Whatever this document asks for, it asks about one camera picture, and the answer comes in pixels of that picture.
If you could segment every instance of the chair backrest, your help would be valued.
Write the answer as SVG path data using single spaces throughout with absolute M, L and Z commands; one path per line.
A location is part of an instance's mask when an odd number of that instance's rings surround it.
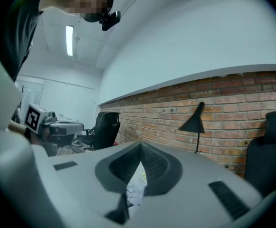
M 113 146 L 120 128 L 119 114 L 107 112 L 101 116 L 95 128 L 95 150 Z

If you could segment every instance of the white wall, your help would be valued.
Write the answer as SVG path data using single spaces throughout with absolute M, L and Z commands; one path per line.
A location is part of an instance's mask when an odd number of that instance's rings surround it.
M 85 128 L 95 125 L 101 73 L 80 69 L 34 44 L 18 79 L 43 84 L 40 106 L 57 115 L 79 120 Z
M 103 74 L 99 103 L 188 80 L 261 70 L 276 70 L 276 14 L 264 0 L 176 2 L 123 47 Z

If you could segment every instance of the lamp shade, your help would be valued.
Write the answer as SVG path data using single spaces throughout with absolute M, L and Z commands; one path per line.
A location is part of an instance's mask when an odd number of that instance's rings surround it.
M 194 114 L 178 130 L 192 133 L 204 133 L 201 120 L 204 105 L 204 102 L 200 102 Z

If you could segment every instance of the black office chair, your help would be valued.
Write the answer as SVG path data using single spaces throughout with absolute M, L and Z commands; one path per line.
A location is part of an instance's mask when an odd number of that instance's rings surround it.
M 95 127 L 86 131 L 86 136 L 80 139 L 84 144 L 90 146 L 88 150 L 99 150 L 111 147 L 119 132 L 119 114 L 116 112 L 99 113 Z
M 266 132 L 247 148 L 245 179 L 264 197 L 276 190 L 276 112 L 266 114 Z

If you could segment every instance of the gray machine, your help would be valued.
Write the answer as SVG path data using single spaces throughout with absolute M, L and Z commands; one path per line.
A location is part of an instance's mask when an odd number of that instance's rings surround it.
M 37 104 L 29 104 L 25 126 L 37 135 L 48 156 L 55 156 L 58 148 L 65 145 L 84 152 L 71 143 L 75 134 L 83 131 L 84 125 L 78 122 L 58 121 L 55 112 L 50 112 Z
M 129 217 L 126 185 L 142 163 L 148 186 Z M 0 131 L 0 189 L 32 227 L 249 227 L 276 198 L 197 154 L 128 142 L 48 157 Z

